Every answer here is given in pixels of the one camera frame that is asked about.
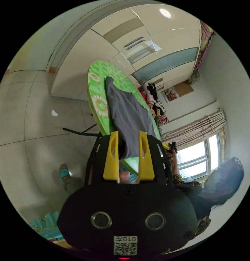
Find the frosted glass panel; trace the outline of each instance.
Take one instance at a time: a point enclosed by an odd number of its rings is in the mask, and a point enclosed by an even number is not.
[[[166,55],[144,66],[143,68],[140,68],[132,75],[140,84],[143,84],[163,72],[169,71],[179,65],[194,61],[197,50],[198,47],[194,47]]]

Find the white wall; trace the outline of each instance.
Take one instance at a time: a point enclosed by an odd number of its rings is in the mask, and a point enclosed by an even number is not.
[[[167,109],[166,116],[169,120],[182,117],[216,101],[216,96],[202,75],[200,75],[200,81],[193,84],[192,88],[193,92],[168,102],[165,101],[161,92],[158,93],[159,101]]]
[[[219,35],[214,36],[200,72],[225,113],[229,156],[241,160],[245,176],[237,193],[223,206],[212,210],[210,226],[185,247],[221,228],[237,209],[250,185],[250,79],[236,54]]]
[[[208,106],[205,106],[197,111],[189,113],[188,115],[182,116],[179,119],[176,119],[170,123],[161,126],[162,132],[164,134],[166,132],[173,131],[185,125],[191,124],[196,120],[200,120],[207,115],[211,115],[217,112],[219,108],[220,108],[220,104],[218,103],[218,101],[213,102]]]
[[[22,46],[13,59],[11,72],[46,70],[50,56],[67,31],[93,9],[115,0],[99,0],[75,7],[49,21]]]

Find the woman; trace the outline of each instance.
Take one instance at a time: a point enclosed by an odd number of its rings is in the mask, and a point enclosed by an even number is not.
[[[193,239],[209,226],[211,208],[223,205],[237,192],[244,177],[244,168],[240,160],[233,157],[214,170],[202,188],[197,181],[184,182],[179,178],[175,150],[172,154],[167,151],[167,155],[170,157],[174,187],[189,198],[197,215],[199,225]]]

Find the table leg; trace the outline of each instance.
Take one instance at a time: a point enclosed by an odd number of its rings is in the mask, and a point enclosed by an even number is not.
[[[70,130],[67,128],[63,128],[64,131],[68,131],[74,134],[78,134],[81,136],[92,136],[92,137],[101,137],[101,133],[86,133],[88,130],[90,130],[91,128],[95,127],[97,124],[92,125],[91,127],[87,128],[85,131],[83,132],[78,132],[78,131],[74,131],[74,130]]]

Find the cabinet handle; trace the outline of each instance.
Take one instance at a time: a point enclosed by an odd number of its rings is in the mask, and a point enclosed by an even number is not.
[[[137,44],[140,44],[140,43],[142,43],[142,42],[144,42],[145,40],[141,40],[141,41],[139,41],[139,42],[137,42],[137,43],[135,43],[135,44],[133,44],[133,45],[131,45],[129,48],[127,48],[126,50],[129,50],[129,49],[131,49],[132,47],[134,47],[134,46],[136,46]]]
[[[144,38],[144,37],[143,37],[143,36],[141,36],[141,37],[139,37],[139,38],[137,38],[137,39],[133,40],[132,42],[130,42],[130,43],[128,43],[128,44],[126,44],[124,47],[128,47],[129,45],[133,44],[134,42],[136,42],[137,40],[140,40],[140,39],[142,39],[142,38]]]

